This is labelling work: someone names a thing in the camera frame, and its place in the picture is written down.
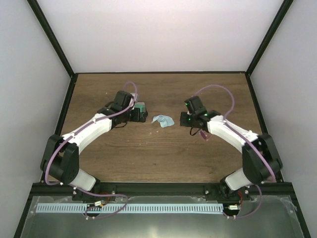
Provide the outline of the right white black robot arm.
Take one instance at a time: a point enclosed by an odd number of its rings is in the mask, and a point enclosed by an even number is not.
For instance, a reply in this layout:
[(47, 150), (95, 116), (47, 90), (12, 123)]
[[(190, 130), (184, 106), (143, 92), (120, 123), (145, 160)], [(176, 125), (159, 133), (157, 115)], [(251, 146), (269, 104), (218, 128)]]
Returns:
[(242, 167), (220, 180), (219, 190), (224, 199), (234, 198), (242, 187), (276, 180), (283, 163), (269, 134), (245, 130), (221, 113), (208, 111), (198, 96), (185, 100), (185, 106), (187, 111), (180, 115), (181, 126), (215, 135), (242, 155)]

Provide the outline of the pink sunglasses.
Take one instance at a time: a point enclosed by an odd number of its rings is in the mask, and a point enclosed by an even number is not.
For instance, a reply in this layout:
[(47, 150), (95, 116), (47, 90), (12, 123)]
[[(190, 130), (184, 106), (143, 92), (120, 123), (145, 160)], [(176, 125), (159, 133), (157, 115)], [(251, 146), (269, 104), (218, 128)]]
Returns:
[(193, 136), (200, 136), (205, 142), (209, 141), (212, 137), (212, 134), (205, 132), (202, 129), (198, 129), (197, 131), (195, 131), (193, 134)]

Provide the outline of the grey green glasses case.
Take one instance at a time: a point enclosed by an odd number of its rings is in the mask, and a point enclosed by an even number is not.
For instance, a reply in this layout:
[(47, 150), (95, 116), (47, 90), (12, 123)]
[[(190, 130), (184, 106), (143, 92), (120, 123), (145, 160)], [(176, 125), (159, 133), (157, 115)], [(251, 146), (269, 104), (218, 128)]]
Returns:
[(138, 117), (143, 117), (146, 112), (146, 107), (144, 102), (137, 102), (134, 105), (134, 111), (138, 115)]

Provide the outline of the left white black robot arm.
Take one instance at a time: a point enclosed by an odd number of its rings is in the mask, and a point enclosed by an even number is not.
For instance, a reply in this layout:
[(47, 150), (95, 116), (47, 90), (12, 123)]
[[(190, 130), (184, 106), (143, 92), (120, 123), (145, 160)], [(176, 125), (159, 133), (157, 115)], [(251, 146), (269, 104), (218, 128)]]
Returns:
[(48, 141), (40, 168), (45, 179), (53, 177), (61, 184), (84, 190), (90, 200), (100, 197), (97, 179), (79, 167), (83, 150), (104, 133), (124, 127), (128, 122), (145, 122), (148, 112), (138, 94), (118, 91), (114, 100), (99, 109), (86, 123), (63, 136), (52, 135)]

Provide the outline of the light blue cleaning cloth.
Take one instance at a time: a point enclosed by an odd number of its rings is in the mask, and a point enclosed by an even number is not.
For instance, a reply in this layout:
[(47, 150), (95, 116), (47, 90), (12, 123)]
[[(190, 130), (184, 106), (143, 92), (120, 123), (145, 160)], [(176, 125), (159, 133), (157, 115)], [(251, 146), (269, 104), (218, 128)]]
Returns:
[(175, 124), (174, 120), (170, 116), (158, 115), (154, 116), (152, 123), (158, 122), (162, 128), (173, 126)]

